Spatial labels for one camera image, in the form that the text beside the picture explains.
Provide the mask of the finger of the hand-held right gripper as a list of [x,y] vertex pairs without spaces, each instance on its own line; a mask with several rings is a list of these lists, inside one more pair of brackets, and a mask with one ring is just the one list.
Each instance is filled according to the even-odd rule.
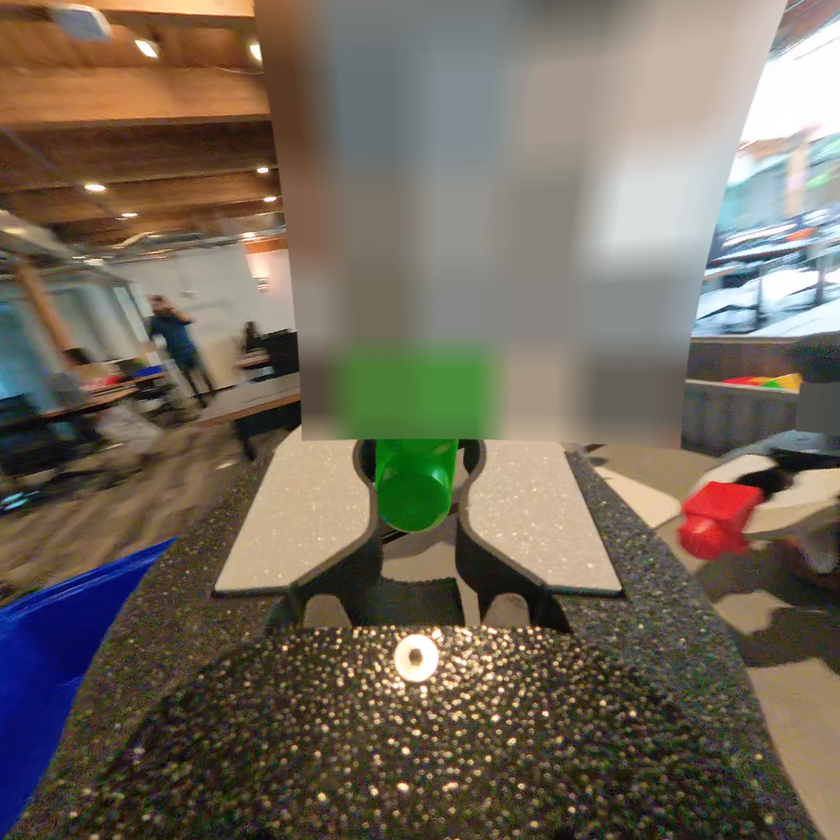
[[782,493],[795,486],[795,475],[764,455],[742,455],[705,473],[705,485],[738,485],[761,493]]
[[838,507],[838,470],[808,470],[789,487],[758,505],[747,520],[748,540],[772,540],[807,533],[834,520]]

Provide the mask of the blue plastic bin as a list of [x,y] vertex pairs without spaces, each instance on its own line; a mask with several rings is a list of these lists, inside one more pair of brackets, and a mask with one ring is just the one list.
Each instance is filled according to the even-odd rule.
[[57,749],[105,633],[164,540],[1,609],[1,836],[14,826]]

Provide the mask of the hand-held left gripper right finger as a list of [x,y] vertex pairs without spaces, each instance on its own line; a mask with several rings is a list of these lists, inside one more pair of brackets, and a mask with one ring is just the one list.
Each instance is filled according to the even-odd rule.
[[567,627],[558,596],[622,586],[559,443],[464,442],[454,560],[482,625]]

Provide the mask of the red one-stud toy block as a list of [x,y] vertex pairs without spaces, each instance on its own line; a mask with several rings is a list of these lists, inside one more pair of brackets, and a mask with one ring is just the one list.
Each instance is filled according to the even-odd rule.
[[678,545],[705,562],[745,553],[749,542],[742,535],[744,526],[764,502],[761,489],[708,482],[681,505]]

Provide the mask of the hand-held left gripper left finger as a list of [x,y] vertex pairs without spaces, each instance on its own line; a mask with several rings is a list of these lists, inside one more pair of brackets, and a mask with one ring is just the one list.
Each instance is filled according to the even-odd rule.
[[274,452],[214,583],[214,595],[281,596],[301,617],[331,596],[351,625],[382,572],[365,442],[285,439]]

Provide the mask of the grey plastic bin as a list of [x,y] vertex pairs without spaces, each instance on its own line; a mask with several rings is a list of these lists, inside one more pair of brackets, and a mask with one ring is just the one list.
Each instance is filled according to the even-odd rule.
[[[797,393],[722,385],[797,373]],[[757,447],[782,432],[838,436],[838,332],[799,337],[698,337],[689,343],[681,446],[707,456]]]

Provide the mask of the wooden top office desk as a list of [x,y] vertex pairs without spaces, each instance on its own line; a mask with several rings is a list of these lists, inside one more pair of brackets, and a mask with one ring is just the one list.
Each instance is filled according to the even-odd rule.
[[255,460],[252,436],[278,429],[291,432],[299,422],[299,373],[219,392],[195,419],[201,427],[231,426],[248,462]]

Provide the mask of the pile of assembled block bridges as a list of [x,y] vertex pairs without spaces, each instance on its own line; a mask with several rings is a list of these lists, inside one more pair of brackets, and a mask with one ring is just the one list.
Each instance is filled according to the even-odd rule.
[[771,390],[788,390],[797,393],[802,383],[802,377],[797,373],[788,373],[782,376],[738,376],[724,379],[722,385],[732,386],[757,386]]

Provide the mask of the green two-stud toy block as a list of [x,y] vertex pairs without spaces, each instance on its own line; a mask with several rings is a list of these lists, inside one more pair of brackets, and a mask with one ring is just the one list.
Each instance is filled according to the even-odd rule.
[[374,489],[379,517],[392,530],[419,533],[449,513],[458,442],[378,439]]

